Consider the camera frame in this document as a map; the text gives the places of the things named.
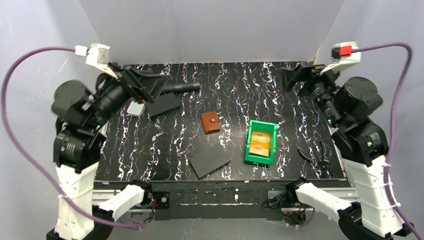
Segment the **brown leather card holder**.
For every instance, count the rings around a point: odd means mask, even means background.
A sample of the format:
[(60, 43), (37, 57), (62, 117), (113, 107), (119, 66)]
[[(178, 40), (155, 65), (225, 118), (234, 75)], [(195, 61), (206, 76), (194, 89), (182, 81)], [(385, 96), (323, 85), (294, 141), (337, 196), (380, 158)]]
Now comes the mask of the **brown leather card holder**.
[(202, 113), (200, 118), (205, 134), (211, 134), (220, 131), (221, 125), (216, 111)]

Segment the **green plastic card tray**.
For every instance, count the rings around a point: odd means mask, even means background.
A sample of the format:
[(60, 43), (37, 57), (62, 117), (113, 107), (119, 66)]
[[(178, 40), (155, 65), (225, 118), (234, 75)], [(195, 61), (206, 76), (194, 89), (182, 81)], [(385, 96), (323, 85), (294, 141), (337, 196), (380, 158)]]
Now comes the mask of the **green plastic card tray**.
[(270, 166), (277, 151), (277, 124), (250, 120), (244, 161)]

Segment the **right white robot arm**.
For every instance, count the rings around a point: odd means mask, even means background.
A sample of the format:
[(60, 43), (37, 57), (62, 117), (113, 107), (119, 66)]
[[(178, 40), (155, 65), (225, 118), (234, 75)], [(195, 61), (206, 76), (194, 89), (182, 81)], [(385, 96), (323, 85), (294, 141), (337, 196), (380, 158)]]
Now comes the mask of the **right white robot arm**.
[(398, 204), (390, 201), (391, 181), (384, 173), (389, 153), (386, 134), (369, 117), (383, 99), (367, 78), (354, 76), (338, 86), (338, 77), (339, 73), (325, 70), (323, 64), (308, 62), (277, 71), (282, 91), (288, 93), (295, 84), (303, 83), (298, 95), (312, 97), (328, 125), (335, 129), (331, 137), (343, 158), (344, 170), (354, 183), (358, 201), (336, 197), (305, 178), (286, 186), (286, 198), (327, 215), (350, 240), (406, 237), (414, 226), (402, 219), (396, 212)]

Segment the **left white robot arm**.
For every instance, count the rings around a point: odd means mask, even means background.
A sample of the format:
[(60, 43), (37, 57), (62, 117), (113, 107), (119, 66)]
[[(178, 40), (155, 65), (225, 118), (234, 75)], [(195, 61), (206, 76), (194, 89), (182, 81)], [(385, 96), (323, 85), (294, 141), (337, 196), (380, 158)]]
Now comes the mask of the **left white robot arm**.
[(81, 81), (62, 83), (54, 93), (51, 110), (57, 115), (53, 161), (59, 198), (56, 226), (49, 240), (106, 240), (119, 218), (136, 205), (152, 205), (150, 183), (133, 180), (105, 202), (93, 204), (94, 180), (106, 140), (101, 132), (128, 101), (153, 103), (170, 80), (167, 74), (110, 65), (91, 92)]

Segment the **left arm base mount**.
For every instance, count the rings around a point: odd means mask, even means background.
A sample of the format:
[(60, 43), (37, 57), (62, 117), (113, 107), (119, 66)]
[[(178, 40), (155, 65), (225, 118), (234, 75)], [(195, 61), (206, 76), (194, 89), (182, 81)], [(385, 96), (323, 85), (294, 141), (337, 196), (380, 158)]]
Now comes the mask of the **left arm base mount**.
[[(155, 220), (158, 215), (158, 210), (167, 210), (170, 207), (170, 193), (168, 191), (149, 192), (147, 200), (143, 203), (136, 204), (129, 212), (130, 222), (135, 225), (143, 224), (146, 227)], [(146, 218), (141, 221), (135, 219), (139, 215), (146, 215)]]

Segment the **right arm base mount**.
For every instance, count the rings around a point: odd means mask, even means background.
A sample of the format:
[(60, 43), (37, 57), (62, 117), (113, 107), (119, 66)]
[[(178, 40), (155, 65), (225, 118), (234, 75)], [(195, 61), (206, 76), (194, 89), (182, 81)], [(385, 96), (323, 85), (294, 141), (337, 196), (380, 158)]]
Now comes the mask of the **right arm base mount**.
[(262, 206), (265, 209), (280, 210), (285, 224), (296, 229), (307, 226), (316, 215), (314, 208), (310, 215), (307, 214), (309, 206), (297, 201), (294, 191), (290, 188), (268, 190)]

